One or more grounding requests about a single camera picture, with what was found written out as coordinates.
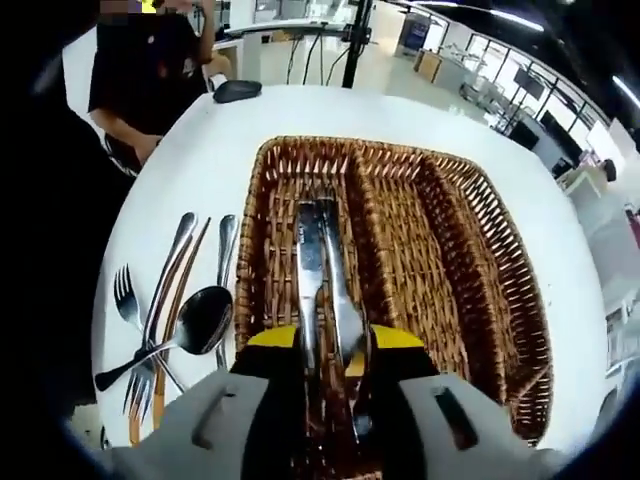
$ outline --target person's hand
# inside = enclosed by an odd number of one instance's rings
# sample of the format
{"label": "person's hand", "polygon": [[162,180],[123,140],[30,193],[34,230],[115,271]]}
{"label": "person's hand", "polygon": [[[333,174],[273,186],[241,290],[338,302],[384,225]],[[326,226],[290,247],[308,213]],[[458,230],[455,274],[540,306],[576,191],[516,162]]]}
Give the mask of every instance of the person's hand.
{"label": "person's hand", "polygon": [[140,138],[133,145],[134,150],[136,151],[136,157],[138,157],[138,161],[140,162],[140,166],[144,166],[147,159],[151,156],[153,151],[156,149],[158,143],[162,140],[161,135],[141,135]]}

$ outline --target cable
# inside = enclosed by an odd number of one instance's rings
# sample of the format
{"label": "cable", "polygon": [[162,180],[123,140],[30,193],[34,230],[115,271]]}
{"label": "cable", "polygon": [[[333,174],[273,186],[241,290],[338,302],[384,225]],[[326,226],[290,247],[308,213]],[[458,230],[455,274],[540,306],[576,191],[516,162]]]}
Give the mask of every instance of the cable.
{"label": "cable", "polygon": [[[327,82],[325,83],[325,85],[329,85],[329,82],[331,81],[331,76],[333,75],[333,69],[336,67],[336,65],[338,64],[338,62],[340,61],[340,59],[342,57],[344,57],[347,53],[349,52],[349,47],[345,48],[343,50],[343,52],[338,55],[338,58],[336,58],[333,63],[331,64],[331,68],[329,69],[329,76],[327,77]],[[364,53],[364,45],[362,46],[362,49],[360,50],[360,53],[358,54],[358,58],[360,58],[360,56]]]}
{"label": "cable", "polygon": [[313,53],[313,49],[316,48],[316,43],[318,43],[318,40],[322,36],[322,31],[323,30],[320,30],[318,32],[318,35],[316,35],[315,40],[311,44],[311,49],[309,50],[309,55],[307,55],[307,64],[304,67],[304,76],[302,77],[302,84],[303,85],[305,85],[307,83],[307,74],[309,73],[309,64],[311,63],[311,54]]}
{"label": "cable", "polygon": [[291,77],[291,70],[293,69],[293,57],[296,53],[296,49],[298,48],[301,39],[304,39],[304,37],[294,39],[293,43],[291,44],[291,55],[289,56],[289,66],[287,67],[287,85],[289,85],[289,78]]}

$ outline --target cutlery basket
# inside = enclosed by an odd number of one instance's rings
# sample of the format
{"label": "cutlery basket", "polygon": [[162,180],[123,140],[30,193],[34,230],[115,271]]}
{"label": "cutlery basket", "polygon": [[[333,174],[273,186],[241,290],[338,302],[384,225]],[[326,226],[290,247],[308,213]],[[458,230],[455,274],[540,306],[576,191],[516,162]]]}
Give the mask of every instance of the cutlery basket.
{"label": "cutlery basket", "polygon": [[[506,207],[461,158],[356,139],[265,143],[240,235],[237,350],[264,329],[298,325],[296,203],[319,182],[336,191],[345,277],[360,312],[418,336],[440,371],[508,406],[514,430],[536,444],[552,394],[541,296]],[[325,273],[321,335],[333,316],[329,292]],[[330,345],[322,355],[331,362],[331,339],[320,344]]]}

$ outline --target black pole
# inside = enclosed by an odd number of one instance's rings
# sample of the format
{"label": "black pole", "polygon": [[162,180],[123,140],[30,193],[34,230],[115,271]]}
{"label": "black pole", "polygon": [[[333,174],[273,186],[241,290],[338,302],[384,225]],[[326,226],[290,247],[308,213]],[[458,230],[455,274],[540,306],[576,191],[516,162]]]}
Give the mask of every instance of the black pole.
{"label": "black pole", "polygon": [[358,57],[360,57],[360,51],[366,44],[367,25],[369,24],[372,6],[373,0],[360,0],[358,2],[356,18],[353,20],[349,36],[349,53],[347,54],[344,76],[342,77],[343,88],[353,88],[353,81],[356,78],[356,69],[358,68]]}

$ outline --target round table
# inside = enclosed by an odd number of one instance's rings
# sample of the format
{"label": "round table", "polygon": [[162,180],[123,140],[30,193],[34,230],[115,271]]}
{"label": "round table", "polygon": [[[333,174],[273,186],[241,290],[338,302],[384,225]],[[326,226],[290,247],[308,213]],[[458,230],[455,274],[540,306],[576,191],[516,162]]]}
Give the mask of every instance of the round table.
{"label": "round table", "polygon": [[[366,91],[265,87],[258,98],[225,105],[203,95],[185,112],[136,180],[111,233],[94,306],[94,374],[129,360],[140,345],[140,333],[120,318],[115,306],[117,269],[129,264],[146,312],[178,221],[193,211],[200,218],[199,227],[206,217],[212,224],[184,298],[214,284],[218,223],[228,213],[242,218],[256,152],[278,135],[356,137],[429,148],[468,158],[485,170],[525,242],[546,309],[554,395],[540,446],[564,451],[580,446],[593,429],[606,393],[607,342],[598,277],[571,204],[538,157],[488,127],[411,100]],[[233,292],[235,262],[230,278]],[[231,340],[228,346],[231,365]],[[188,386],[216,365],[213,353],[195,357],[179,349],[173,350],[169,362]],[[128,420],[122,412],[127,378],[97,392],[101,419],[114,446],[129,445]],[[167,382],[166,402],[177,395]],[[141,437],[151,432],[151,424],[147,415]]]}

